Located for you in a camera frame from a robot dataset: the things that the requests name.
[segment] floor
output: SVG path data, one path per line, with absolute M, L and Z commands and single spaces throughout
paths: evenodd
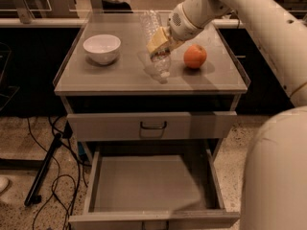
M 77 1 L 77 7 L 88 8 L 89 0 Z M 130 2 L 134 10 L 171 10 L 182 0 L 123 1 Z M 243 166 L 248 144 L 268 118 L 268 116 L 238 116 L 222 143 L 215 160 L 215 167 L 227 211 L 240 211 Z M 65 117 L 59 119 L 52 117 L 50 120 L 48 117 L 29 119 L 0 117 L 1 158 L 44 159 L 46 154 L 44 149 L 49 149 L 54 138 L 53 131 L 64 130 L 65 123 Z M 63 140 L 63 143 L 69 148 L 67 140 Z M 70 139 L 70 144 L 72 151 L 76 152 L 74 136 Z M 36 171 L 0 171 L 0 176 L 4 175 L 10 180 L 9 187 L 0 194 L 0 229 L 64 229 L 67 208 L 70 207 L 78 177 L 80 184 L 73 215 L 82 213 L 90 168 L 80 164 L 79 167 L 67 147 L 61 146 L 57 149 L 39 190 L 41 202 L 30 207 L 25 207 L 24 201 L 35 179 Z M 239 223 L 238 221 L 230 229 L 238 230 Z

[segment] white bowl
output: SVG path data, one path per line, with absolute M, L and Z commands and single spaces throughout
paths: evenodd
M 108 65 L 119 57 L 121 40 L 112 34 L 97 34 L 88 38 L 83 47 L 95 62 Z

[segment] speckled floor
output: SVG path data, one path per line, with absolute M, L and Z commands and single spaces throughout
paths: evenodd
M 248 143 L 257 129 L 268 120 L 267 116 L 238 116 L 229 135 L 224 139 L 220 152 L 215 160 L 215 167 L 227 211 L 240 211 L 240 197 L 242 174 Z M 7 159 L 43 159 L 46 152 L 32 137 L 49 149 L 53 140 L 52 128 L 47 117 L 32 117 L 29 119 L 14 117 L 0 117 L 0 157 Z M 56 127 L 64 129 L 65 118 L 59 119 Z M 72 149 L 76 151 L 74 137 L 71 139 Z M 54 157 L 59 161 L 59 166 L 53 159 L 49 172 L 39 190 L 42 197 L 41 203 L 30 207 L 24 206 L 25 198 L 35 179 L 35 171 L 0 171 L 0 175 L 9 178 L 9 187 L 0 195 L 0 229 L 62 229 L 65 222 L 66 211 L 55 196 L 52 196 L 52 184 L 60 175 L 56 194 L 62 204 L 69 207 L 74 193 L 74 180 L 78 180 L 78 167 L 70 151 L 62 146 L 57 149 Z M 86 186 L 90 169 L 81 167 L 80 188 L 75 201 L 73 214 L 83 211 Z M 237 222 L 231 230 L 239 229 Z

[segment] drawer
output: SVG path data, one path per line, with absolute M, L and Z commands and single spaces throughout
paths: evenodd
M 84 210 L 75 230 L 192 230 L 229 228 L 227 212 L 204 140 L 100 143 Z
M 225 138 L 234 111 L 69 114 L 78 141 Z

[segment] orange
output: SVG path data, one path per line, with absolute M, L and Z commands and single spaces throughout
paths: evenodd
M 192 69 L 199 69 L 207 59 L 207 52 L 199 44 L 192 44 L 184 52 L 183 61 Z

